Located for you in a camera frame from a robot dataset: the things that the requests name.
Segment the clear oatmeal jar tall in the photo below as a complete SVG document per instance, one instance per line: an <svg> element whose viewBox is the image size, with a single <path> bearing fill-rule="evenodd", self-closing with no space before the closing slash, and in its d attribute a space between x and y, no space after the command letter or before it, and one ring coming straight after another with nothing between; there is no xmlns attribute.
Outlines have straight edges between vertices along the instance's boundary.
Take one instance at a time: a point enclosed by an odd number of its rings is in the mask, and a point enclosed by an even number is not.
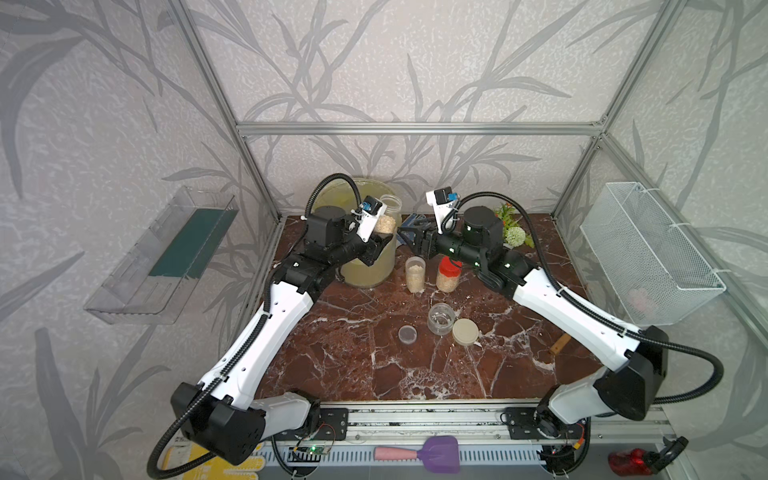
<svg viewBox="0 0 768 480"><path fill-rule="evenodd" d="M426 262L419 256L412 256L405 262L406 288L411 293L421 293L425 289Z"/></svg>

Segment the clear oatmeal jar small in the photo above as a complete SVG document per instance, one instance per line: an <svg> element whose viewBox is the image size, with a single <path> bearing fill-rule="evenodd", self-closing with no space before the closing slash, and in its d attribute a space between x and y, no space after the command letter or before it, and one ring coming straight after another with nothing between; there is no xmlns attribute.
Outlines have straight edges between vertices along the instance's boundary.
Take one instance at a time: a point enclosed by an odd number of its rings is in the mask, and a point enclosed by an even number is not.
<svg viewBox="0 0 768 480"><path fill-rule="evenodd" d="M402 202L399 197L393 194L384 194L380 197L380 200L386 210L378 219L374 231L382 235L395 235L402 223Z"/></svg>

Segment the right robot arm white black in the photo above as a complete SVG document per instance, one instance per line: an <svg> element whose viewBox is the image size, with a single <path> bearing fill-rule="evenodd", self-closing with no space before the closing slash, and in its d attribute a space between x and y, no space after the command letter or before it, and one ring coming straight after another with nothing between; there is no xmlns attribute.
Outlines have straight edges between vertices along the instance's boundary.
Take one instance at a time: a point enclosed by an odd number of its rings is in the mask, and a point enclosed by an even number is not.
<svg viewBox="0 0 768 480"><path fill-rule="evenodd" d="M599 359L601 367L594 374L550 390L539 404L540 418L572 424L612 413L640 421L653 405L690 401L720 384L724 366L715 355L673 343L657 327L639 328L608 314L558 282L543 255L532 261L508 248L503 222L493 210L465 206L481 196L460 198L450 188L430 191L433 218L398 232L414 254L462 263L491 291L539 314ZM659 395L669 352L708 362L711 376L690 391Z"/></svg>

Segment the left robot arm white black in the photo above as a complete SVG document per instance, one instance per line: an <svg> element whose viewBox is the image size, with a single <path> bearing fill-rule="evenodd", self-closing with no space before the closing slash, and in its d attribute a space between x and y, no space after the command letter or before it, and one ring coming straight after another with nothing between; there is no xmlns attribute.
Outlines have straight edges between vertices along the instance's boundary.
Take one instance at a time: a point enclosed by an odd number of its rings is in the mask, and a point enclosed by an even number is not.
<svg viewBox="0 0 768 480"><path fill-rule="evenodd" d="M320 181L305 207L302 251L289 251L270 272L261 306L223 357L196 384L175 390L176 419L150 453L150 478L173 478L216 457L239 465L277 433L314 429L319 403L313 397L288 392L256 400L255 394L288 335L337 271L355 259L372 265L392 242L392 235L375 230L385 211L380 200L362 196L347 174Z"/></svg>

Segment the red lid oatmeal jar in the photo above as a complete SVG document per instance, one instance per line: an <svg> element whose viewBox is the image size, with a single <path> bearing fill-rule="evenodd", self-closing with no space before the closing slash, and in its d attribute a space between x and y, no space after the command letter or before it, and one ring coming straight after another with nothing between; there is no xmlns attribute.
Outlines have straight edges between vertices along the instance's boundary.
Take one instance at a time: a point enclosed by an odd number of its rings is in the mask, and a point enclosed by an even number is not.
<svg viewBox="0 0 768 480"><path fill-rule="evenodd" d="M439 264L436 277L436 287L439 291L451 293L456 290L462 274L462 263L444 256Z"/></svg>

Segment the white pot artificial flowers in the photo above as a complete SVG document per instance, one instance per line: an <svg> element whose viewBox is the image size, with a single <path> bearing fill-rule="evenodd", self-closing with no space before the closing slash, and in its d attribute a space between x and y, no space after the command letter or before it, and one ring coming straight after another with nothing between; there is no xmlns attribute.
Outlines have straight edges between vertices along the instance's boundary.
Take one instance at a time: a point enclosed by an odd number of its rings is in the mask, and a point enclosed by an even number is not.
<svg viewBox="0 0 768 480"><path fill-rule="evenodd" d="M502 221L504 243L509 248L534 247L532 236L519 223L521 215L510 203L502 204L495 214Z"/></svg>

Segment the mesh trash bin yellow bag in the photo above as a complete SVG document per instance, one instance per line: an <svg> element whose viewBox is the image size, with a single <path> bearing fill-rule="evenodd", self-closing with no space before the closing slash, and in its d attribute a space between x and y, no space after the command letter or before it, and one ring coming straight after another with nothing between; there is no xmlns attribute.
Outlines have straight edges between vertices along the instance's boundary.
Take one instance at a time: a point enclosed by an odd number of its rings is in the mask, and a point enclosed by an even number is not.
<svg viewBox="0 0 768 480"><path fill-rule="evenodd" d="M402 201L392 187L374 179L354 178L354 181L362 198L372 196L381 200L387 207L386 214L396 221L396 226L399 227L402 224ZM313 209L330 205L349 211L356 206L354 200L354 194L349 185L337 179L322 189ZM353 260L340 268L340 275L347 285L353 287L372 288L380 285L394 269L397 246L398 241L396 236L393 236L372 266L367 266L360 260Z"/></svg>

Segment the green circuit board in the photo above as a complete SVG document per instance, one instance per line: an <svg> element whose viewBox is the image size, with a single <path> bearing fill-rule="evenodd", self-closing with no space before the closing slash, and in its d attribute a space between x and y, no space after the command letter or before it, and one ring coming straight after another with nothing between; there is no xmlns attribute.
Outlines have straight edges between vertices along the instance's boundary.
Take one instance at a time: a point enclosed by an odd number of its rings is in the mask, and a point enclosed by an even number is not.
<svg viewBox="0 0 768 480"><path fill-rule="evenodd" d="M291 450L291 455L297 461L319 462L320 458L331 453L332 444L298 445Z"/></svg>

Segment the yellow dotted work glove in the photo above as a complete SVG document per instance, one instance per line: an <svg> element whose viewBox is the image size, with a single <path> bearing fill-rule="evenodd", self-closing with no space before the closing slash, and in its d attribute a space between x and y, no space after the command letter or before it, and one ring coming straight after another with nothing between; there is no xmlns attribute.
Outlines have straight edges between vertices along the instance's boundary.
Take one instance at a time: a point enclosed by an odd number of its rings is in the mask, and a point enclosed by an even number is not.
<svg viewBox="0 0 768 480"><path fill-rule="evenodd" d="M172 469L204 455L207 450L189 442L172 445L161 462L162 469ZM183 480L217 480L217 479L257 479L258 473L266 466L267 459L263 455L264 448L260 444L255 451L239 465L232 465L219 457L187 471L177 479Z"/></svg>

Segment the clear plastic wall shelf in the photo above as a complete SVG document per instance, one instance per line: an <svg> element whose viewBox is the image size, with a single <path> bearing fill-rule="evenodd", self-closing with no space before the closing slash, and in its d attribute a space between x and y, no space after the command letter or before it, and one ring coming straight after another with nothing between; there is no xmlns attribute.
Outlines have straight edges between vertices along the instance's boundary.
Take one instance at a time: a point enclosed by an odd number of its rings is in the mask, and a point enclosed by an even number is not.
<svg viewBox="0 0 768 480"><path fill-rule="evenodd" d="M180 187L84 310L111 325L174 324L238 212L231 193Z"/></svg>

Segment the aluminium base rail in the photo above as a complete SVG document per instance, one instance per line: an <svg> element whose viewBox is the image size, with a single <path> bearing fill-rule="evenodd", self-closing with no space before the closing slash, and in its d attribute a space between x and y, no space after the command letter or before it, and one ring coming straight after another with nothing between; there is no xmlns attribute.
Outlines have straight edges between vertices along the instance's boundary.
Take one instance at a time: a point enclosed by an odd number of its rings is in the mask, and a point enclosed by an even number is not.
<svg viewBox="0 0 768 480"><path fill-rule="evenodd" d="M335 428L338 436L345 436L335 440L337 446L419 445L439 435L451 435L462 445L554 445L582 437L578 427L556 438L544 437L533 420L537 403L536 399L401 400L324 402L321 406L348 411L344 424ZM594 417L588 437L594 445L660 445L676 433L665 412L653 407L643 421Z"/></svg>

